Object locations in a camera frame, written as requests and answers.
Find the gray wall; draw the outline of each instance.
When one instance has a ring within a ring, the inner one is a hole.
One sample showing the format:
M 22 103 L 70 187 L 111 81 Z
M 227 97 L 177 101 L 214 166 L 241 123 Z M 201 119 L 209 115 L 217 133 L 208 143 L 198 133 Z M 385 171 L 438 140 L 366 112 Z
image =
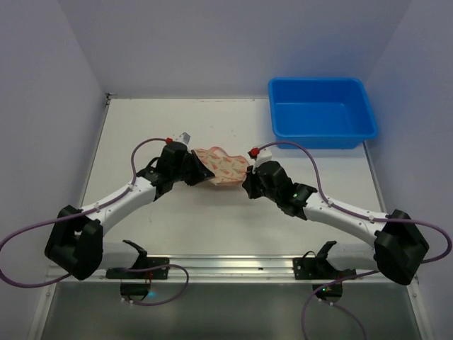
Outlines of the gray wall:
M 55 0 L 0 5 L 0 237 L 77 204 L 104 95 Z M 50 227 L 11 241 L 1 270 L 43 280 Z M 26 338 L 40 290 L 0 281 L 0 339 Z
M 411 0 L 59 0 L 104 89 L 265 96 L 276 76 L 365 80 Z
M 453 1 L 414 0 L 367 89 L 379 124 L 370 143 L 388 209 L 435 222 L 453 235 Z M 424 231 L 430 254 L 444 239 Z M 419 270 L 438 339 L 453 339 L 453 256 Z

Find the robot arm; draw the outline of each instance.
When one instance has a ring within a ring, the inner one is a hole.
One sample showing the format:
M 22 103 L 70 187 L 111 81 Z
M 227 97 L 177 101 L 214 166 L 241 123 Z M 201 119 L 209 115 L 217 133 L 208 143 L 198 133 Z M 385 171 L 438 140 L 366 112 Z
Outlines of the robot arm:
M 45 247 L 45 255 L 79 280 L 88 278 L 97 269 L 147 268 L 147 252 L 131 241 L 104 242 L 103 237 L 117 223 L 136 209 L 153 203 L 184 181 L 189 186 L 210 179 L 209 171 L 184 142 L 169 142 L 162 150 L 156 166 L 148 165 L 136 173 L 135 182 L 94 204 L 76 209 L 63 208 L 58 217 L 70 217 L 87 210 L 94 212 L 58 222 Z M 103 207 L 121 193 L 114 203 Z
M 330 225 L 362 241 L 356 244 L 327 242 L 314 259 L 304 259 L 302 267 L 310 277 L 331 278 L 346 269 L 381 271 L 394 282 L 408 285 L 428 252 L 428 243 L 410 217 L 400 210 L 388 216 L 342 203 L 328 197 L 326 202 L 311 186 L 293 183 L 285 170 L 271 160 L 267 149 L 261 150 L 253 166 L 248 167 L 243 183 L 250 199 L 265 196 L 286 215 Z M 368 220 L 332 207 L 335 203 Z M 402 218 L 407 223 L 375 222 L 375 218 Z

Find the white table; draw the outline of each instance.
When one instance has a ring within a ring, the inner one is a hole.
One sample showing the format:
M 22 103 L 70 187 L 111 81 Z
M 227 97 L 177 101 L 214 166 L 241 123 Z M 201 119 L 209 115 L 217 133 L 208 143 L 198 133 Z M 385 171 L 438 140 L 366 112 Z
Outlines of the white table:
M 186 131 L 191 148 L 223 147 L 242 154 L 273 141 L 265 99 L 113 99 L 99 142 L 84 205 L 131 178 L 130 154 L 150 137 L 176 137 Z M 162 142 L 137 153 L 137 169 L 160 155 Z M 310 161 L 299 150 L 272 148 L 274 159 L 299 183 L 315 186 Z M 379 211 L 379 202 L 362 145 L 353 150 L 314 150 L 327 194 L 346 203 Z M 210 183 L 174 186 L 170 193 L 143 207 L 114 227 L 108 241 L 130 239 L 150 254 L 294 255 L 318 251 L 330 240 L 356 239 L 327 225 L 288 217 L 260 198 L 249 200 L 242 187 Z

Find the blue plastic bin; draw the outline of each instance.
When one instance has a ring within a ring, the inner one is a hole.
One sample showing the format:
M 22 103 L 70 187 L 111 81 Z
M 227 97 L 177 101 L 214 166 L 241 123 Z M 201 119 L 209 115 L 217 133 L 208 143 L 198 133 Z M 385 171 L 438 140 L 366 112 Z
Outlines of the blue plastic bin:
M 269 100 L 277 140 L 310 149 L 353 149 L 377 135 L 367 92 L 358 79 L 274 78 Z

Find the red connector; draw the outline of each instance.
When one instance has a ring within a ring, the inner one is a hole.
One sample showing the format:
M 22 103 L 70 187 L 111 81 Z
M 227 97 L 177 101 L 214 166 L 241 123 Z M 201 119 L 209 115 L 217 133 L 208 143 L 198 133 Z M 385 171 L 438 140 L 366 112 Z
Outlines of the red connector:
M 250 155 L 250 157 L 252 159 L 255 159 L 258 156 L 259 153 L 260 153 L 260 150 L 257 147 L 254 147 L 252 150 L 250 150 L 248 152 L 248 154 Z

